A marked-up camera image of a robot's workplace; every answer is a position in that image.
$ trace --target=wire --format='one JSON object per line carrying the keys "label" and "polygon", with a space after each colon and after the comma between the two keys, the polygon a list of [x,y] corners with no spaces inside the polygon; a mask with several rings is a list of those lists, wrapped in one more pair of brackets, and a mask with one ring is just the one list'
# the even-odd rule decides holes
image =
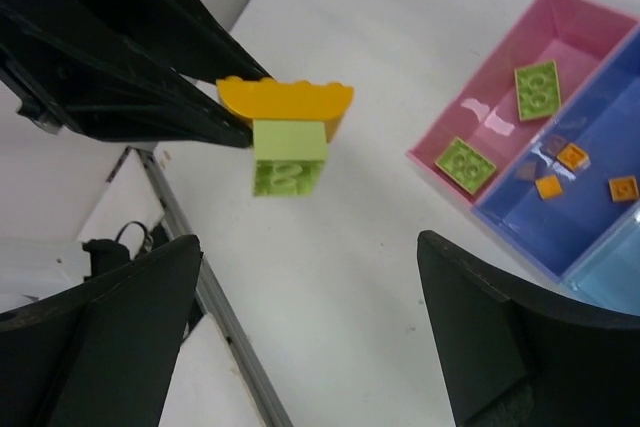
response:
{"label": "wire", "polygon": [[126,224],[124,224],[118,232],[118,235],[116,235],[115,241],[120,243],[122,234],[124,234],[124,231],[127,230],[127,227],[129,227],[130,225],[137,225],[142,229],[142,232],[144,233],[144,239],[142,240],[142,245],[140,246],[139,250],[142,250],[145,253],[151,252],[151,250],[153,249],[153,236],[149,232],[149,229],[147,229],[147,226],[142,222],[138,222],[137,220],[132,220],[131,222],[127,222]]}

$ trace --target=pink bin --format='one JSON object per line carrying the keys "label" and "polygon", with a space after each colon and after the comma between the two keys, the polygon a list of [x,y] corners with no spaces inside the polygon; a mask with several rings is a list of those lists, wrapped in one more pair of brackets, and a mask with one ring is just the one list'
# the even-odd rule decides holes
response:
{"label": "pink bin", "polygon": [[[535,0],[408,156],[474,204],[549,121],[519,120],[514,69],[555,60],[564,106],[637,25],[637,19],[588,0]],[[455,137],[497,166],[473,196],[435,165]]]}

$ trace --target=white tabletop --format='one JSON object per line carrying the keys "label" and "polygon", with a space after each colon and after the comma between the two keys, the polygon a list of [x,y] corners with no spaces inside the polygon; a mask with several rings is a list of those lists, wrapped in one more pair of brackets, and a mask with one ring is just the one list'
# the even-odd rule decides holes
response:
{"label": "white tabletop", "polygon": [[[159,147],[296,427],[453,425],[418,233],[433,229],[525,278],[531,268],[404,154],[530,1],[252,0],[233,34],[273,76],[356,88],[310,198],[253,198],[251,151]],[[637,0],[599,1],[640,12]]]}

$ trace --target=light green block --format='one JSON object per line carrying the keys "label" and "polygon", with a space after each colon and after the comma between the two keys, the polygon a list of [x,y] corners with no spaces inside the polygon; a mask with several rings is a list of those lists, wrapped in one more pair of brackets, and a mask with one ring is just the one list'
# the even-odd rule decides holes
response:
{"label": "light green block", "polygon": [[253,122],[255,196],[309,195],[329,156],[324,122]]}
{"label": "light green block", "polygon": [[493,162],[457,137],[436,160],[436,165],[471,195],[496,171]]}
{"label": "light green block", "polygon": [[555,61],[523,67],[515,71],[520,120],[551,117],[562,101]]}

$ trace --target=small orange brick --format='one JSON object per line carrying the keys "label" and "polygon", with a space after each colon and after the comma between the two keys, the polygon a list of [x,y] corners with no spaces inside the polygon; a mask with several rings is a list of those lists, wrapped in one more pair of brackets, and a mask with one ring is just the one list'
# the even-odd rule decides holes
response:
{"label": "small orange brick", "polygon": [[543,200],[557,197],[563,193],[560,181],[555,175],[549,175],[548,177],[536,180],[536,187],[538,188],[540,197],[542,197]]}
{"label": "small orange brick", "polygon": [[609,179],[609,189],[614,202],[627,202],[640,199],[638,183],[633,175]]}
{"label": "small orange brick", "polygon": [[567,145],[558,154],[558,160],[562,165],[571,171],[576,171],[580,166],[589,160],[587,153],[576,144]]}

